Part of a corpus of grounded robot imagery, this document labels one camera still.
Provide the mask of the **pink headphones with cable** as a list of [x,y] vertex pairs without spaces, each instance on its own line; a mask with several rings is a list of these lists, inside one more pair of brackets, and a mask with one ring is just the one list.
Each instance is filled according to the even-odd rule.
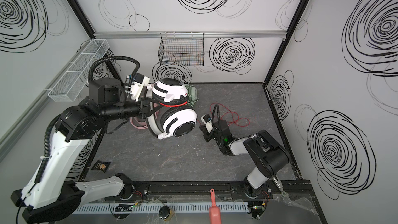
[[130,124],[138,130],[148,129],[148,124],[147,124],[146,120],[139,119],[137,117],[132,117],[129,119],[129,121],[130,121]]

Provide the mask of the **green headphones with cable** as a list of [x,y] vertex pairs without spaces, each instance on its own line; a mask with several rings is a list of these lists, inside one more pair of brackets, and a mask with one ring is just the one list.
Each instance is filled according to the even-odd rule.
[[192,85],[186,85],[186,88],[188,90],[188,105],[193,107],[199,100],[197,88]]

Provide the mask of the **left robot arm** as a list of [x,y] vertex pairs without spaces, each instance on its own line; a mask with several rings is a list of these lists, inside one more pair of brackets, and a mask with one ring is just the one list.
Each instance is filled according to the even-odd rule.
[[40,166],[30,182],[11,195],[18,216],[28,224],[57,222],[86,203],[107,197],[128,200],[136,194],[132,181],[122,173],[92,182],[67,180],[83,148],[94,136],[103,137],[111,121],[126,123],[144,113],[141,102],[127,99],[120,81],[93,79],[93,72],[100,64],[114,60],[133,61],[126,56],[95,61],[88,73],[88,97],[67,108],[47,126]]

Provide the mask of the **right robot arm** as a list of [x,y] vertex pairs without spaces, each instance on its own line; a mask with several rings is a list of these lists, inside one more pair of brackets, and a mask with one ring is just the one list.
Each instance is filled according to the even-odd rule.
[[255,168],[243,180],[247,197],[254,199],[262,194],[263,186],[269,179],[274,181],[282,196],[288,196],[277,177],[277,173],[291,160],[286,149],[265,130],[243,138],[234,137],[227,122],[219,114],[219,105],[216,104],[211,115],[201,117],[200,130],[205,141],[214,140],[223,155],[250,155]]

